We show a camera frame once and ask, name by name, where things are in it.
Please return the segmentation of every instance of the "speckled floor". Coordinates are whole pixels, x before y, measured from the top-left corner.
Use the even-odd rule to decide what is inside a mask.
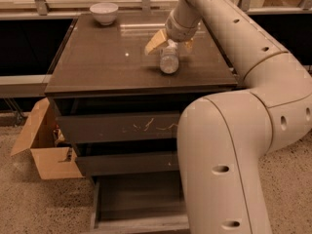
[[[0,233],[89,230],[93,187],[86,179],[41,180],[30,152],[10,157],[21,127],[0,114]],[[312,233],[312,132],[259,162],[274,234]]]

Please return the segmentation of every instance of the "bolt hole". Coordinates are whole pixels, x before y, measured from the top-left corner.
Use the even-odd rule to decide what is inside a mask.
[[[221,175],[221,174],[225,174],[227,172],[230,171],[230,168],[228,166],[216,166],[213,168],[213,173],[215,175]]]
[[[287,129],[287,120],[286,120],[285,116],[281,117],[281,128],[283,131],[285,131]]]
[[[223,229],[225,230],[233,230],[241,226],[239,221],[225,221],[222,224]]]
[[[310,108],[306,108],[306,120],[310,121],[311,120],[311,110]]]

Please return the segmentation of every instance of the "desk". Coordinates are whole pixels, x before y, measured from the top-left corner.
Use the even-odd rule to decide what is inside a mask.
[[[146,56],[144,47],[167,16],[120,12],[106,27],[90,14],[78,19],[45,94],[83,175],[177,170],[182,110],[196,98],[236,86],[203,24],[191,53],[180,44],[178,72],[161,72],[159,55]]]

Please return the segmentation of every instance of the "cardboard box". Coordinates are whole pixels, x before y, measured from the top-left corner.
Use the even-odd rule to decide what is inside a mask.
[[[12,149],[11,156],[30,149],[42,179],[83,177],[75,163],[76,153],[70,147],[54,147],[55,114],[49,101],[38,101]]]

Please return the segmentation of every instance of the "box flap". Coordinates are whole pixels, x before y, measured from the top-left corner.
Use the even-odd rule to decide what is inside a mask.
[[[55,115],[48,99],[39,100],[32,108],[11,151],[11,156],[29,148],[52,146],[52,132],[55,126]]]
[[[77,157],[69,147],[30,149],[42,179],[83,177],[76,165]]]

